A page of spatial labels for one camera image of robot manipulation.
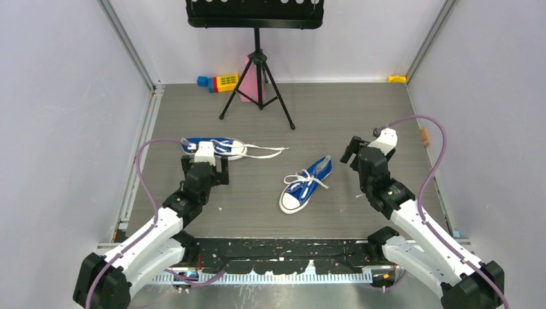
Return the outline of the blue sneaker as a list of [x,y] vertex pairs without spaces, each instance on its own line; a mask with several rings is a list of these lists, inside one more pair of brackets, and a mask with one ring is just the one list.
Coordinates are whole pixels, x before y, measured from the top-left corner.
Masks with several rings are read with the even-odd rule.
[[332,157],[326,155],[310,167],[284,177],[283,189],[279,197],[279,208],[285,214],[295,214],[303,210],[313,193],[319,188],[328,189],[325,179],[332,172]]
[[[236,138],[226,137],[190,137],[182,138],[181,142],[183,152],[187,155],[194,155],[197,152],[200,143],[212,142],[215,156],[217,158],[226,156],[229,161],[242,158],[270,159],[280,155],[284,150],[287,150],[286,147],[261,147],[254,144],[246,144]],[[252,155],[248,154],[249,149],[268,150],[272,151],[272,154]]]

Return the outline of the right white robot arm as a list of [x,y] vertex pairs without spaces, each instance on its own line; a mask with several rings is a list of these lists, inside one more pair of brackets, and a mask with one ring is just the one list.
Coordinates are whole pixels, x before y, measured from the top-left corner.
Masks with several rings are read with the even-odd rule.
[[358,172],[360,190],[370,205],[416,242],[384,227],[368,237],[369,259],[401,266],[432,290],[443,308],[508,308],[501,266],[484,263],[458,243],[391,177],[388,161],[396,144],[394,133],[372,142],[353,136],[340,159]]

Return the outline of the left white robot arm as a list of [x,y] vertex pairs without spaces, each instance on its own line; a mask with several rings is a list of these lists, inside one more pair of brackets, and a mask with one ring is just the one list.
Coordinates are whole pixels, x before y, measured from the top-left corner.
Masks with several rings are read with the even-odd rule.
[[136,233],[80,266],[73,300],[83,308],[127,308],[140,289],[165,269],[191,266],[197,240],[184,229],[202,213],[211,189],[229,183],[228,159],[181,158],[185,179]]

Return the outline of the small wooden block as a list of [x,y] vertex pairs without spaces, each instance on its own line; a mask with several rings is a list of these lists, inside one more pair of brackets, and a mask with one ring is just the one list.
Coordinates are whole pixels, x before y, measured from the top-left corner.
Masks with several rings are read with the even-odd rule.
[[424,147],[428,147],[430,145],[430,140],[429,140],[429,135],[428,135],[428,132],[427,132],[426,128],[421,127],[419,129],[419,133],[420,133],[420,137],[422,139],[422,145]]

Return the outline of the yellow corner block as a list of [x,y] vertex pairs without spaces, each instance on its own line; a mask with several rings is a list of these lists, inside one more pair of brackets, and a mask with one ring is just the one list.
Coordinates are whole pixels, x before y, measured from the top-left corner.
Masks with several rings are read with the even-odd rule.
[[407,77],[402,75],[390,75],[387,78],[387,82],[389,83],[407,83]]

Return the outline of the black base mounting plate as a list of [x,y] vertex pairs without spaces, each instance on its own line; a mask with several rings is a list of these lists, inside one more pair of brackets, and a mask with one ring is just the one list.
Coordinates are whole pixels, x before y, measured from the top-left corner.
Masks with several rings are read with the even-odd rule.
[[378,247],[356,239],[198,238],[178,267],[208,274],[301,274],[309,266],[316,274],[356,274],[364,267],[392,268]]

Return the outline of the colourful toy block phone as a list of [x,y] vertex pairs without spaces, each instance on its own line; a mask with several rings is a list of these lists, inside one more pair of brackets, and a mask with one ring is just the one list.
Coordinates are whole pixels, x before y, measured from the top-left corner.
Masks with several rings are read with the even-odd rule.
[[236,88],[239,82],[239,75],[231,74],[217,77],[199,76],[196,81],[199,87],[207,88],[209,93],[228,92],[233,91]]

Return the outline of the pink foam block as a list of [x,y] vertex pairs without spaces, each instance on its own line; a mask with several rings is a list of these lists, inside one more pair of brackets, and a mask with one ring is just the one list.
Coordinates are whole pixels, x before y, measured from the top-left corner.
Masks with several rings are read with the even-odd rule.
[[[246,67],[247,62],[249,61],[249,58],[245,58],[245,64],[243,65],[243,69]],[[261,81],[262,85],[262,98],[265,103],[265,78],[262,77]],[[258,83],[257,83],[257,73],[256,73],[256,66],[253,64],[253,62],[250,62],[249,70],[247,71],[247,74],[242,79],[241,85],[239,90],[246,94],[248,97],[252,98],[256,102],[258,102]],[[242,102],[250,102],[250,100],[243,95],[239,94],[240,100]]]

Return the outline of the black music stand tripod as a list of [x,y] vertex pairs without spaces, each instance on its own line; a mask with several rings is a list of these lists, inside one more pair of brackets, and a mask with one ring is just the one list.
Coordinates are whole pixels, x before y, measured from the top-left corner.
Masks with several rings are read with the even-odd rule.
[[[219,119],[225,117],[236,94],[242,95],[249,102],[262,110],[271,103],[279,101],[290,129],[296,125],[290,116],[282,94],[267,64],[268,57],[261,47],[260,30],[298,29],[315,30],[323,24],[323,1],[187,1],[188,23],[194,28],[250,28],[254,32],[254,50],[248,54],[240,79],[225,104]],[[240,90],[241,83],[251,66],[256,67],[256,89],[258,98],[251,98]]]

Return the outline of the aluminium frame rail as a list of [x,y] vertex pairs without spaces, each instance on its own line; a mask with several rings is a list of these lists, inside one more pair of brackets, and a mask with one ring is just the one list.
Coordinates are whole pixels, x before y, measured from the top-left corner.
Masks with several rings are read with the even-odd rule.
[[95,253],[99,256],[115,256],[125,247],[125,243],[99,243]]

